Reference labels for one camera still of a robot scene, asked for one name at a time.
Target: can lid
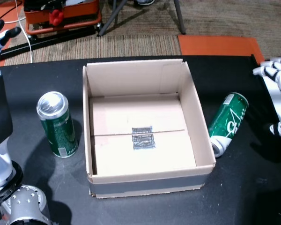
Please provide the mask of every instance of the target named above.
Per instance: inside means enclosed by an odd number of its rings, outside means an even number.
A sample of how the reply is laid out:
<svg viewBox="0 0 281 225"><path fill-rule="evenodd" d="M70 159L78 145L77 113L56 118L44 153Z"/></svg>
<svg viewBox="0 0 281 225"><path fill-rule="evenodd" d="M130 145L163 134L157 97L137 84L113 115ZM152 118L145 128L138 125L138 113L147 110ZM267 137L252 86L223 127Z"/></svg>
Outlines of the can lid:
<svg viewBox="0 0 281 225"><path fill-rule="evenodd" d="M219 143L218 140L216 140L215 138L211 137L210 141L211 141L212 148L214 149L214 157L218 158L222 154L224 154L225 149L223 148L221 143Z"/></svg>
<svg viewBox="0 0 281 225"><path fill-rule="evenodd" d="M37 113L41 119L53 120L65 114L68 105L68 100L63 94L51 91L39 99Z"/></svg>
<svg viewBox="0 0 281 225"><path fill-rule="evenodd" d="M231 92L231 93L229 93L229 94L236 94L236 95L239 95L240 97L242 97L243 99L244 99L244 101L246 101L246 103L247 103L247 105L248 105L248 107L249 107L249 102L248 102L248 100L245 98L245 96L243 96L242 94L239 94L238 92Z"/></svg>

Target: white cable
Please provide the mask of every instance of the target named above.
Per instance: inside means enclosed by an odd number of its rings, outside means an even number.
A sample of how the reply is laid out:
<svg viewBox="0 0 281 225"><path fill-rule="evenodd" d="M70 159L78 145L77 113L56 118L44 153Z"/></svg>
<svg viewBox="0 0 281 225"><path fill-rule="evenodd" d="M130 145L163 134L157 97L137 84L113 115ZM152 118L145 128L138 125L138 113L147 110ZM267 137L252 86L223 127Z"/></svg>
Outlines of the white cable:
<svg viewBox="0 0 281 225"><path fill-rule="evenodd" d="M25 20L25 19L26 19L26 17L23 17L20 19L20 21ZM19 22L19 20L7 21L7 22L4 22L4 24L17 23L17 22Z"/></svg>
<svg viewBox="0 0 281 225"><path fill-rule="evenodd" d="M30 41L29 41L29 39L28 39L28 36L27 36L27 34L26 34L24 28L22 27L22 24L21 24L20 19L19 19L17 0L15 0L15 7L16 7L16 11L17 11L17 17L18 17L18 22L19 22L20 28L21 28L21 30L22 30L24 36L26 37L26 40L27 40L28 45L29 45L29 49L30 49L30 63L33 63L31 44L30 44Z"/></svg>

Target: orange toolbox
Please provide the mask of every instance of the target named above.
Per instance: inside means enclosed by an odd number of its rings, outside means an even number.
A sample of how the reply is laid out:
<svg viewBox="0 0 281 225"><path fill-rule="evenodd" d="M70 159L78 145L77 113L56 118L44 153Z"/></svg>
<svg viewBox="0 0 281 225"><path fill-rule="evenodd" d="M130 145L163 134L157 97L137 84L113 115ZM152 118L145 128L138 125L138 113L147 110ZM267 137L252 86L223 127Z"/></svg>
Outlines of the orange toolbox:
<svg viewBox="0 0 281 225"><path fill-rule="evenodd" d="M96 26L97 30L100 30L102 27L102 16L99 9L99 0L64 6L62 9L60 9L60 11L63 13L63 21L58 26L49 24L50 13L52 13L52 10L25 11L26 32L34 36L61 30L77 29L86 26ZM92 16L93 19L90 21L81 20L83 16L88 15ZM46 24L46 26L38 30L30 30L30 25L35 27L39 24Z"/></svg>

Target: upright can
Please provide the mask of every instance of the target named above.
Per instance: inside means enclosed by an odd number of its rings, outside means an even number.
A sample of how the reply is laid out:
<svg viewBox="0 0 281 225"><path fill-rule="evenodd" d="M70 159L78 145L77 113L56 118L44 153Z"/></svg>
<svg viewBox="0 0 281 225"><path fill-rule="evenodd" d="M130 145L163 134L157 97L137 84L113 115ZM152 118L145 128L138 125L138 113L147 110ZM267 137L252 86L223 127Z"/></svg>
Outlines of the upright can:
<svg viewBox="0 0 281 225"><path fill-rule="evenodd" d="M208 126L214 156L221 156L237 132L249 103L239 93L229 93Z"/></svg>
<svg viewBox="0 0 281 225"><path fill-rule="evenodd" d="M56 91L48 92L39 99L37 113L53 153L61 158L73 155L78 142L67 98Z"/></svg>

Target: cardboard box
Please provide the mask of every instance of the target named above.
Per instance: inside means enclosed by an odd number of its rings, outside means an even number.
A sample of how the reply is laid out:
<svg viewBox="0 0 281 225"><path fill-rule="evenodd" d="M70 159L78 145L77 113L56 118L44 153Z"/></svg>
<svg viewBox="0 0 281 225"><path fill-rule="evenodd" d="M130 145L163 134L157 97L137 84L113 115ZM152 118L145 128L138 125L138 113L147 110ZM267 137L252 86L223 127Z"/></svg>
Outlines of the cardboard box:
<svg viewBox="0 0 281 225"><path fill-rule="evenodd" d="M186 62L83 68L87 176L97 198L202 187L215 158Z"/></svg>

